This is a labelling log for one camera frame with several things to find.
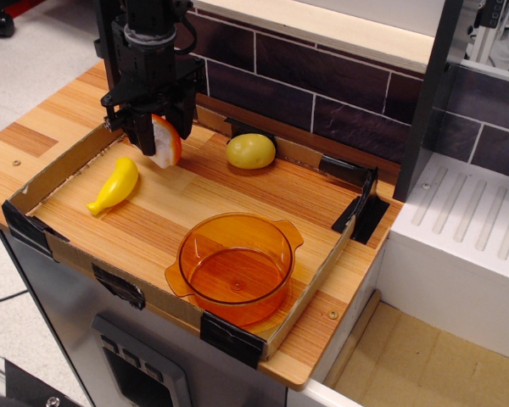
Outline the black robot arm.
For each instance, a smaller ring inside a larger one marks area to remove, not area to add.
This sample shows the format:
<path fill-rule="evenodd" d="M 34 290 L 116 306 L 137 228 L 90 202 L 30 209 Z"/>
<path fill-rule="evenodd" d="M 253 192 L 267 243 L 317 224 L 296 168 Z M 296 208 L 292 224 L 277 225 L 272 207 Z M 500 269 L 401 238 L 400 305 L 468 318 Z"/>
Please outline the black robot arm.
<path fill-rule="evenodd" d="M 141 152 L 157 152 L 153 117 L 165 117 L 186 139 L 196 97 L 206 88 L 205 65 L 194 57 L 197 33 L 189 1 L 96 1 L 99 39 L 109 86 L 104 124 L 123 130 Z"/>

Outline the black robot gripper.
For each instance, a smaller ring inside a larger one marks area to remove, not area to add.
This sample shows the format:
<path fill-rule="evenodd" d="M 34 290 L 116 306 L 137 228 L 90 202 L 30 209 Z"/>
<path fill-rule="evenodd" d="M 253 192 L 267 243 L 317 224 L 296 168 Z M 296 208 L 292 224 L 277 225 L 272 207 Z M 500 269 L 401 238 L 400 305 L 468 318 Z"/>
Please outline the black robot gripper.
<path fill-rule="evenodd" d="M 109 92 L 101 99 L 109 130 L 124 129 L 145 156 L 156 153 L 151 114 L 163 115 L 186 140 L 196 112 L 196 94 L 205 87 L 204 61 L 178 55 L 171 43 L 158 47 L 113 40 Z"/>

